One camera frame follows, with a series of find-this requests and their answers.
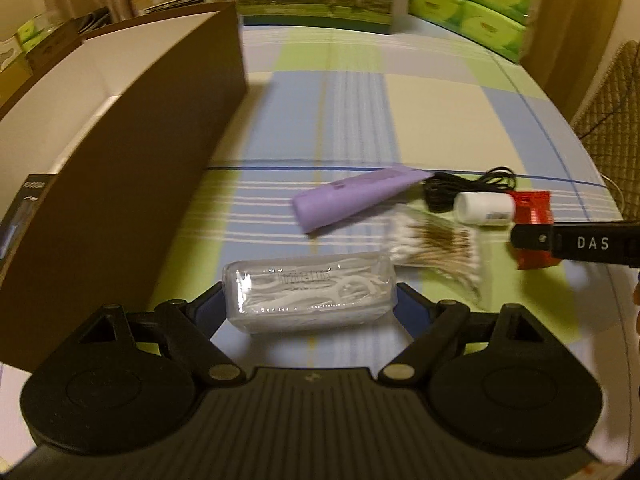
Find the red snack wrapper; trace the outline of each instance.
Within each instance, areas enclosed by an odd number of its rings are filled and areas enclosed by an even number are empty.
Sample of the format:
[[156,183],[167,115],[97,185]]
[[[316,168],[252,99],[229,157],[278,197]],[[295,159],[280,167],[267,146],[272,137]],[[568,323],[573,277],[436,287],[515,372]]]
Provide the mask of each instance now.
[[[551,192],[549,191],[510,191],[516,203],[514,222],[516,224],[552,224]],[[519,270],[544,269],[553,267],[562,260],[554,258],[548,251],[514,249]]]

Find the white cylindrical container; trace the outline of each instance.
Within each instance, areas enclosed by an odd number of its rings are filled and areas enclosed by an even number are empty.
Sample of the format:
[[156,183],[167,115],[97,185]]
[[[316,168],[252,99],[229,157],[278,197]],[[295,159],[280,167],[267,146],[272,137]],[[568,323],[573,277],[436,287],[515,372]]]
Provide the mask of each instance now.
[[516,203],[508,193],[459,193],[453,211],[462,224],[508,225],[515,215]]

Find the open brown box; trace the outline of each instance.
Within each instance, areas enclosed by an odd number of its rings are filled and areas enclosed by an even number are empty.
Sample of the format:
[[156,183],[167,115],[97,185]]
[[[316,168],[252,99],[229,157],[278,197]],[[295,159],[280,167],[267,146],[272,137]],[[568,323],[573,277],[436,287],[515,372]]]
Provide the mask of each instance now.
[[102,304],[146,307],[245,91],[221,2],[78,38],[0,108],[0,218],[55,174],[0,268],[0,362],[33,371]]

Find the purple tube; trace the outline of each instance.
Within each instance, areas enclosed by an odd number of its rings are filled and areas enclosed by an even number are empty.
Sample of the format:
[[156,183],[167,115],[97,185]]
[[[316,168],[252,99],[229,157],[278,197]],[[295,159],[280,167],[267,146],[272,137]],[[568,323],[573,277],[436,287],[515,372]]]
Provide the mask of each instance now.
[[292,205],[305,233],[333,224],[404,191],[431,173],[394,164],[298,193]]

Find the plaid tablecloth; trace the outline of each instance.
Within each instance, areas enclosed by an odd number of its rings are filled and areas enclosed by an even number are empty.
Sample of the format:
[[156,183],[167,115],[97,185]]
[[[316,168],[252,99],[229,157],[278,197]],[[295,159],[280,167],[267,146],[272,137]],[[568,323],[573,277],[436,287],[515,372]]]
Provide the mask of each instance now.
[[[557,221],[620,218],[580,142],[521,67],[421,20],[407,17],[404,29],[380,36],[245,27],[250,90],[212,156],[154,301],[194,298],[235,260],[377,250],[384,206],[310,238],[289,201],[393,162],[469,175],[509,166],[521,175],[519,189],[552,191]],[[522,303],[574,352],[604,391],[592,451],[631,459],[640,452],[635,277],[622,267],[574,262],[518,271],[508,232],[496,230],[488,240],[484,308]],[[433,301],[468,301],[426,272],[398,275]],[[277,340],[226,324],[214,341],[246,367],[367,365],[376,372],[409,338],[391,317]],[[7,395],[3,383],[0,401]],[[0,402],[0,416],[3,409]],[[8,445],[2,439],[0,456]]]

